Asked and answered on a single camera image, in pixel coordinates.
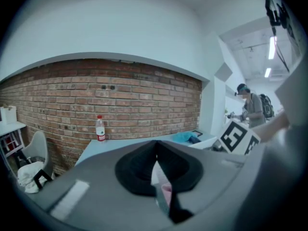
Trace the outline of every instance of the bottle label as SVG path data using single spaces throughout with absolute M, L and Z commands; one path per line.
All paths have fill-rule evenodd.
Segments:
M 96 135 L 97 135 L 98 141 L 104 141 L 105 140 L 105 128 L 104 127 L 96 128 Z
M 96 128 L 96 134 L 99 136 L 105 135 L 105 128 L 104 127 Z

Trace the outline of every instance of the gray shirt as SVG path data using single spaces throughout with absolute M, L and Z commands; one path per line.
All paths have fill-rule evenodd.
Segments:
M 254 128 L 256 126 L 264 124 L 265 123 L 265 117 L 263 115 L 263 107 L 262 107 L 261 98 L 254 93 L 251 93 L 250 95 L 251 95 L 250 102 L 248 103 L 246 101 L 246 103 L 245 103 L 245 106 L 246 106 L 248 113 L 249 114 L 259 113 L 259 112 L 262 113 L 261 118 L 249 119 L 249 128 Z

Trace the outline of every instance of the white wall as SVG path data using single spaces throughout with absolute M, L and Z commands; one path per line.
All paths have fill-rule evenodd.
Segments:
M 226 86 L 214 77 L 209 83 L 203 83 L 199 128 L 217 136 L 223 126 Z
M 236 88 L 239 84 L 245 83 L 245 78 L 241 72 L 241 69 L 236 62 L 232 51 L 229 49 L 226 43 L 219 39 L 219 44 L 221 47 L 221 51 L 223 54 L 223 58 L 225 59 L 225 63 L 229 66 L 232 71 L 231 76 L 226 81 L 226 85 L 228 85 L 232 90 L 236 91 Z
M 248 80 L 246 82 L 248 88 L 257 94 L 266 94 L 271 100 L 275 114 L 281 108 L 280 100 L 275 94 L 275 90 L 283 83 L 283 81 L 267 81 L 263 79 Z
M 203 56 L 205 67 L 211 80 L 225 64 L 222 54 L 219 37 L 215 32 L 211 32 L 203 38 Z
M 226 97 L 225 108 L 228 110 L 228 114 L 234 112 L 236 115 L 240 115 L 242 113 L 243 106 L 244 103 L 241 103 L 230 97 Z
M 87 57 L 156 64 L 207 80 L 199 18 L 174 0 L 51 0 L 14 29 L 0 81 L 25 67 Z

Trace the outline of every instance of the backpack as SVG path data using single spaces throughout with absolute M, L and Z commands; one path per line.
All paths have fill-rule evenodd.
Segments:
M 263 115 L 266 119 L 274 117 L 274 109 L 273 105 L 271 104 L 270 98 L 265 94 L 259 95 L 261 102 L 262 102 L 262 108 L 263 108 Z

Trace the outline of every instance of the white shelf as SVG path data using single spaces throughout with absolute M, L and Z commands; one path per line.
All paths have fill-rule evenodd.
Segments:
M 236 100 L 240 103 L 245 103 L 244 99 L 240 98 L 239 96 L 235 96 L 234 93 L 235 91 L 231 87 L 226 85 L 226 97 Z

